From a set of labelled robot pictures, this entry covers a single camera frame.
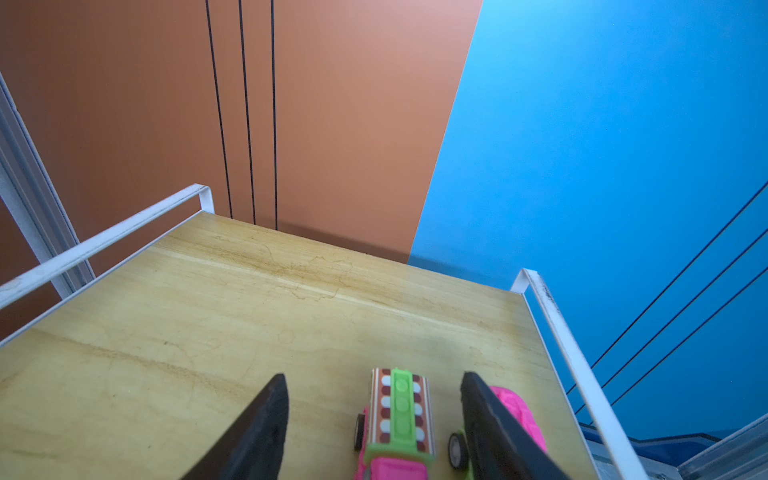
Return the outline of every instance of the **pink plastic toy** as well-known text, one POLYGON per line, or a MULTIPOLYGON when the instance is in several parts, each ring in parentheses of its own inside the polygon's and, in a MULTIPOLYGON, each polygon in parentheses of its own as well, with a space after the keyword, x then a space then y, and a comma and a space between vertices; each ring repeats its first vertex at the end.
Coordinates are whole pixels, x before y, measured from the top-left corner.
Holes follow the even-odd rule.
MULTIPOLYGON (((541 450, 547 451, 547 443, 544 441, 544 436, 541 434, 536 421, 533 418, 531 410, 526 405, 525 400, 520 396, 512 392, 511 390, 503 389, 502 387, 492 386, 491 391, 501 401, 502 405, 511 413, 523 429, 531 436, 541 450)), ((464 433, 464 429, 460 429, 458 432, 452 433, 448 439, 448 460, 451 462, 451 466, 456 470, 467 470, 467 479, 474 478, 472 475, 472 466, 470 465, 469 450, 467 448, 467 441, 464 433)))
POLYGON ((533 414, 525 403, 525 400, 511 390, 503 389, 499 386, 492 386, 490 388, 491 391, 496 394, 498 399, 502 401, 504 406, 507 407, 507 410, 509 410, 512 416, 515 417, 515 420, 517 420, 525 431, 528 432, 531 438, 534 439, 534 442, 546 452, 547 442, 544 441, 544 436, 541 434, 541 430, 536 424, 533 414))
MULTIPOLYGON (((362 414, 368 418, 368 407, 362 414)), ((368 422, 363 426, 364 436, 368 436, 368 422)), ((375 458, 371 461, 370 477, 366 478, 366 464, 363 458, 366 455, 366 446, 363 444, 360 455, 357 457, 357 473, 355 480, 427 480, 427 468, 418 462, 409 462, 399 458, 375 458)))

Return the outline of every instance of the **white metal bar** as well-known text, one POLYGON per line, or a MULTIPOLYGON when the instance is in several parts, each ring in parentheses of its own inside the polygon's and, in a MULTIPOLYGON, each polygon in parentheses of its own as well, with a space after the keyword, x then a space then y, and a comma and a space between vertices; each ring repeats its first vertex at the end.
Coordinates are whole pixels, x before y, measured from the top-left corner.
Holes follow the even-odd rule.
MULTIPOLYGON (((600 479, 608 480, 609 478, 617 478, 618 471, 616 470, 616 466, 610 460, 611 454, 608 453, 605 445, 592 442, 591 440, 585 440, 585 442, 587 443, 587 449, 592 454, 592 458, 595 460, 595 463, 598 464, 598 474, 606 474, 605 476, 599 475, 600 479)), ((638 458, 649 477, 648 480, 651 480, 652 478, 660 478, 662 480, 683 480, 680 473, 677 471, 677 468, 672 465, 657 462, 656 460, 651 460, 650 458, 645 458, 643 456, 638 456, 638 458)))
POLYGON ((41 263, 32 270, 17 276, 5 285, 0 286, 0 309, 5 308, 10 303, 15 302, 95 253, 109 247, 129 233, 138 230, 187 200, 198 196, 200 197, 200 207, 208 213, 214 213, 214 202, 210 194, 210 188, 199 184, 190 185, 182 191, 157 202, 155 205, 121 221, 113 227, 107 228, 103 232, 94 235, 88 240, 75 245, 56 257, 41 263))
MULTIPOLYGON (((79 242, 0 74, 0 197, 43 263, 79 242)), ((88 261, 51 279, 61 298, 95 278, 88 261)))
POLYGON ((554 302, 547 284, 538 272, 524 268, 520 270, 517 279, 512 284, 511 291, 523 294, 528 286, 533 289, 536 295, 541 311, 544 312, 544 317, 547 319, 554 339, 563 353, 565 362, 571 370, 584 403, 587 405, 590 415, 592 415, 594 424, 600 432, 605 447, 611 454, 611 459, 619 475, 624 480, 646 479, 647 475, 643 465, 640 463, 640 459, 634 452, 627 434, 624 433, 624 429, 621 428, 621 424, 616 418, 611 404, 605 398, 598 380, 594 377, 587 359, 585 359, 578 343, 576 343, 576 339, 568 328, 563 314, 560 313, 558 305, 554 302))
POLYGON ((74 299, 76 296, 80 295, 80 294, 81 294, 81 293, 83 293, 85 290, 88 290, 89 288, 91 288, 93 285, 95 285, 95 284, 96 284, 96 282, 98 282, 98 281, 99 281, 99 280, 101 280, 102 278, 106 277, 106 276, 107 276, 107 275, 109 275, 110 273, 114 272, 116 269, 120 268, 121 266, 123 266, 123 265, 124 265, 126 262, 128 262, 128 261, 129 261, 129 260, 131 260, 131 259, 133 259, 133 258, 134 258, 135 256, 137 256, 139 253, 141 253, 141 252, 145 251, 147 248, 149 248, 149 247, 151 247, 151 246, 155 245, 155 243, 157 243, 157 241, 158 241, 159 239, 161 239, 161 238, 165 237, 165 236, 166 236, 166 235, 168 235, 170 232, 172 232, 172 231, 176 230, 178 227, 181 227, 181 226, 182 226, 182 225, 184 225, 186 222, 188 222, 188 221, 192 220, 193 218, 195 218, 197 215, 200 215, 200 212, 201 212, 201 211, 205 211, 205 210, 199 210, 199 211, 195 212, 194 214, 190 215, 189 217, 187 217, 187 219, 186 219, 186 220, 182 221, 181 223, 179 223, 179 224, 178 224, 178 225, 176 225, 175 227, 173 227, 173 228, 171 228, 170 230, 168 230, 167 232, 163 233, 163 234, 162 234, 162 235, 160 235, 158 238, 156 238, 156 239, 152 240, 150 243, 147 243, 147 244, 146 244, 146 245, 144 245, 142 248, 140 248, 139 250, 136 250, 136 251, 135 251, 135 252, 133 252, 131 255, 129 255, 128 257, 126 257, 126 258, 125 258, 125 260, 121 261, 121 262, 120 262, 120 263, 118 263, 117 265, 113 266, 112 268, 110 268, 110 269, 109 269, 109 270, 107 270, 106 272, 104 272, 104 273, 102 273, 101 275, 99 275, 98 277, 96 277, 96 280, 94 280, 94 281, 92 281, 92 282, 89 282, 87 285, 85 285, 83 288, 81 288, 81 289, 80 289, 80 290, 78 290, 77 292, 75 292, 75 293, 71 294, 71 295, 70 295, 70 296, 68 296, 67 298, 63 299, 61 302, 59 302, 59 303, 56 303, 54 306, 52 306, 52 307, 51 307, 51 308, 49 308, 48 310, 45 310, 43 313, 41 313, 40 315, 38 315, 37 317, 35 317, 35 319, 34 319, 34 320, 32 320, 31 322, 27 323, 27 324, 26 324, 26 325, 24 325, 22 328, 20 328, 20 329, 16 330, 16 331, 15 331, 15 332, 13 332, 11 335, 9 335, 9 336, 5 337, 3 340, 0 340, 0 349, 1 349, 2 347, 4 347, 4 346, 5 346, 5 345, 6 345, 8 342, 10 342, 10 341, 11 341, 11 340, 13 340, 14 338, 16 338, 17 336, 19 336, 19 335, 21 335, 22 333, 26 332, 27 330, 31 329, 31 328, 32 328, 32 327, 33 327, 33 326, 34 326, 34 325, 35 325, 37 322, 39 322, 40 320, 44 319, 46 316, 50 315, 51 313, 55 312, 56 310, 58 310, 59 308, 61 308, 61 306, 65 305, 67 302, 69 302, 70 300, 74 299))
POLYGON ((757 465, 748 462, 754 460, 755 451, 768 442, 768 413, 749 425, 739 429, 681 463, 677 469, 686 480, 692 478, 713 478, 739 467, 756 468, 763 465, 765 458, 757 465))
MULTIPOLYGON (((525 306, 528 308, 528 313, 531 314, 531 318, 533 319, 533 310, 531 310, 531 305, 528 303, 528 298, 525 297, 525 295, 522 295, 523 301, 525 301, 525 306)), ((533 326, 536 327, 536 333, 538 333, 538 338, 541 340, 541 344, 544 346, 544 351, 547 353, 547 360, 549 360, 549 365, 552 367, 552 369, 556 372, 556 368, 554 367, 554 362, 552 361, 552 355, 549 353, 549 349, 546 346, 546 343, 544 341, 544 336, 541 334, 541 329, 538 328, 538 323, 534 320, 533 326)), ((563 392, 563 397, 565 398, 566 402, 568 401, 568 394, 565 392, 565 387, 563 387, 562 379, 559 375, 554 376, 556 379, 558 379, 558 385, 560 386, 560 391, 563 392)), ((578 425, 578 419, 576 418, 576 414, 574 413, 573 409, 568 409, 569 412, 571 412, 571 418, 574 420, 574 424, 578 425)), ((581 441, 584 444, 584 448, 589 450, 589 445, 587 445, 587 439, 582 435, 581 441)), ((594 470, 598 470, 598 465, 595 463, 594 457, 592 455, 589 456, 589 459, 592 461, 592 466, 594 467, 594 470)))

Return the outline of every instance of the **wood grain surface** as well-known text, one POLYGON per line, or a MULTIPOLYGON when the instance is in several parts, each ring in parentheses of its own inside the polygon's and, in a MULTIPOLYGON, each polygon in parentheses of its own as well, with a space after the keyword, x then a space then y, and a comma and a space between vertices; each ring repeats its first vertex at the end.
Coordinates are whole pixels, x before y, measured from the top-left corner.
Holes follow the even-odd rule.
POLYGON ((280 477, 352 478, 376 366, 429 378, 438 442, 465 370, 515 390, 596 478, 522 296, 209 214, 0 349, 0 477, 178 478, 284 372, 280 477))

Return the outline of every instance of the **white metal rail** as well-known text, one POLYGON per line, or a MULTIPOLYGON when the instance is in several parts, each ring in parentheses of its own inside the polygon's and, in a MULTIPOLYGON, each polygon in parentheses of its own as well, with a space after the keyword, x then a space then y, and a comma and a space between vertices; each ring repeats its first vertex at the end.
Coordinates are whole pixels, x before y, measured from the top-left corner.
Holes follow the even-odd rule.
MULTIPOLYGON (((0 198, 43 263, 79 243, 64 205, 0 74, 0 198)), ((88 261, 51 279, 63 299, 94 279, 88 261)))
POLYGON ((624 429, 621 428, 611 404, 605 398, 603 389, 600 388, 598 380, 594 377, 587 359, 576 343, 576 339, 568 328, 563 314, 560 313, 557 303, 554 302, 544 279, 538 272, 524 268, 520 270, 515 283, 512 284, 511 291, 523 294, 529 285, 536 295, 541 311, 544 312, 544 317, 547 319, 554 339, 558 342, 558 347, 565 357, 568 369, 571 370, 571 375, 576 381, 584 403, 592 415, 605 447, 611 454, 611 459, 614 461, 619 475, 624 480, 647 479, 640 459, 634 452, 624 429))
POLYGON ((202 211, 214 213, 214 198, 210 188, 190 185, 0 286, 0 309, 194 197, 200 197, 202 211))

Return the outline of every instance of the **orange panel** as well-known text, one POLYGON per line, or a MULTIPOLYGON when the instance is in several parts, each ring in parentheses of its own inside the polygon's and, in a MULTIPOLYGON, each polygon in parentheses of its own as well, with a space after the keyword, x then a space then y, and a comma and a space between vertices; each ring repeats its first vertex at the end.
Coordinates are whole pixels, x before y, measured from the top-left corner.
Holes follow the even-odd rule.
POLYGON ((480 6, 275 3, 280 230, 407 261, 480 6))
MULTIPOLYGON (((0 202, 0 285, 39 264, 11 212, 0 202)), ((29 295, 0 310, 0 339, 15 332, 61 298, 53 285, 46 283, 29 295)))
POLYGON ((256 223, 275 227, 272 109, 272 20, 270 0, 243 2, 253 192, 256 223))
MULTIPOLYGON (((195 182, 229 214, 204 2, 3 2, 0 45, 0 70, 81 239, 195 182)), ((94 270, 197 208, 100 253, 94 270)))
POLYGON ((240 43, 240 9, 237 0, 212 0, 209 7, 219 82, 221 122, 227 149, 232 217, 235 220, 254 223, 243 49, 240 43))

